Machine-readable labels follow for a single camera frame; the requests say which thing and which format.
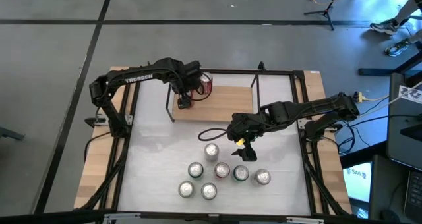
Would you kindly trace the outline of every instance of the gray floor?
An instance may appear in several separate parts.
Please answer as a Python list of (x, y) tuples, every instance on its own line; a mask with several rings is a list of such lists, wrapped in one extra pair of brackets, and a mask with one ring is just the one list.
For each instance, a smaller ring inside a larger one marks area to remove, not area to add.
[[(0, 19), (92, 19), (104, 0), (1, 0)], [(339, 0), (333, 20), (381, 21), (406, 0)], [(107, 19), (316, 20), (323, 9), (308, 0), (111, 0)], [(367, 27), (327, 26), (103, 26), (46, 211), (71, 210), (83, 168), (83, 147), (95, 108), (88, 87), (113, 65), (145, 65), (162, 57), (203, 67), (319, 70), (327, 96), (343, 91), (368, 98), (388, 93), (388, 78), (362, 77), (360, 67), (393, 69), (413, 56), (391, 58), (385, 47), (418, 27), (411, 21), (394, 37)], [(26, 135), (0, 139), (0, 215), (29, 213), (60, 124), (84, 62), (93, 26), (0, 25), (0, 126)], [(364, 111), (374, 103), (358, 105)], [(370, 117), (385, 115), (386, 110)], [(359, 126), (370, 144), (386, 137), (386, 121)], [(337, 140), (349, 136), (341, 131)], [(353, 150), (366, 145), (359, 139)]]

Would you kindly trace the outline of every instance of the red can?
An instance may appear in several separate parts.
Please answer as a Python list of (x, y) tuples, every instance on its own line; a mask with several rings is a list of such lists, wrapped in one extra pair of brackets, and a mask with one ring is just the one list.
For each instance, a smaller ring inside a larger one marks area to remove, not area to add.
[(200, 77), (200, 83), (204, 86), (203, 95), (208, 95), (212, 91), (212, 75), (209, 72), (204, 72)]

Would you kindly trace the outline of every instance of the wooden board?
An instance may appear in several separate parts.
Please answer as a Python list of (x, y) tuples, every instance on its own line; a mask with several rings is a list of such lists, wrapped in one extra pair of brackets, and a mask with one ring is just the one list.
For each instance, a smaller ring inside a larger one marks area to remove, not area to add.
[[(194, 99), (204, 96), (193, 93)], [(253, 113), (252, 88), (237, 86), (213, 86), (210, 97), (203, 101), (194, 101), (190, 109), (177, 107), (178, 95), (173, 100), (173, 118), (175, 120), (194, 121), (231, 121), (233, 113)]]
[[(126, 69), (127, 67), (112, 67), (112, 70), (121, 70)], [(305, 71), (305, 82), (308, 92), (309, 100), (322, 99), (325, 98), (325, 91), (322, 86), (322, 79), (319, 72), (309, 72)], [(299, 80), (296, 80), (297, 94), (299, 96), (299, 101), (303, 101), (301, 95), (301, 87)], [(131, 106), (133, 98), (133, 88), (134, 84), (131, 86), (131, 91), (129, 92), (129, 101), (127, 103), (126, 113), (129, 113), (129, 108)], [(120, 108), (121, 99), (123, 97), (124, 87), (121, 87), (113, 98), (113, 103), (116, 108)], [(108, 132), (108, 126), (97, 126), (94, 129), (92, 136), (97, 136)], [(334, 135), (327, 132), (326, 137), (334, 139)], [(79, 184), (78, 193), (76, 195), (74, 207), (81, 207), (88, 201), (89, 197), (95, 193), (98, 187), (101, 185), (104, 177), (106, 175), (107, 163), (111, 151), (111, 143), (113, 138), (110, 136), (104, 136), (99, 138), (91, 143), (90, 149), (88, 150), (88, 157), (84, 166), (84, 171), (82, 172), (82, 177)], [(119, 148), (121, 148), (123, 139), (119, 143)], [(327, 140), (322, 140), (318, 143), (318, 152), (320, 156), (320, 163), (322, 168), (322, 175), (324, 178), (324, 183), (327, 186), (328, 190), (331, 192), (333, 197), (338, 201), (347, 212), (351, 213), (351, 206), (349, 198), (346, 191), (346, 185), (343, 178), (343, 169), (340, 163), (340, 158), (338, 156), (337, 147), (335, 144)], [(113, 198), (115, 184), (114, 182), (110, 186), (109, 196), (106, 202), (106, 207), (111, 207), (111, 200)], [(318, 188), (313, 185), (315, 204), (317, 213), (322, 213), (321, 199), (318, 192)]]

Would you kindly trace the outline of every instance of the aluminum can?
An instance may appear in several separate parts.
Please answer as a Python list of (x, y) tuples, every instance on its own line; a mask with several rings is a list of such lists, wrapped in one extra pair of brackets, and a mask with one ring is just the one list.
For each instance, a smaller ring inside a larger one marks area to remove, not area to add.
[(212, 183), (206, 183), (200, 189), (200, 193), (206, 200), (211, 200), (217, 196), (217, 187)]
[(271, 181), (271, 174), (266, 169), (259, 169), (255, 172), (254, 180), (260, 185), (267, 185)]
[(245, 181), (249, 177), (249, 170), (244, 165), (238, 165), (233, 170), (233, 176), (237, 181)]
[(204, 173), (204, 167), (199, 162), (192, 162), (187, 168), (187, 172), (192, 178), (199, 178)]
[(218, 148), (217, 144), (207, 144), (204, 148), (205, 160), (217, 161), (219, 152), (220, 149)]
[(191, 181), (183, 181), (179, 185), (179, 194), (183, 198), (189, 198), (193, 195), (195, 189)]
[(218, 179), (223, 179), (227, 177), (230, 174), (230, 167), (228, 164), (224, 162), (220, 162), (216, 165), (214, 168), (214, 174)]
[(212, 75), (209, 72), (203, 72), (200, 77), (200, 83), (204, 86), (203, 95), (208, 95), (212, 91)]

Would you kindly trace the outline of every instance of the sneaker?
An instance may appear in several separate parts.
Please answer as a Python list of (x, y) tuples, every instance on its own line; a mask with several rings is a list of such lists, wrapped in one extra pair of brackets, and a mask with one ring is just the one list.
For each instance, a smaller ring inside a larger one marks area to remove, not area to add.
[(401, 54), (403, 51), (407, 50), (409, 48), (409, 46), (411, 45), (410, 42), (408, 42), (407, 39), (404, 39), (398, 43), (396, 43), (394, 46), (386, 48), (385, 52), (391, 56), (391, 57), (395, 57), (399, 54)]
[(396, 34), (397, 29), (400, 27), (394, 19), (383, 21), (380, 24), (372, 23), (369, 26), (376, 32), (387, 33), (391, 36)]

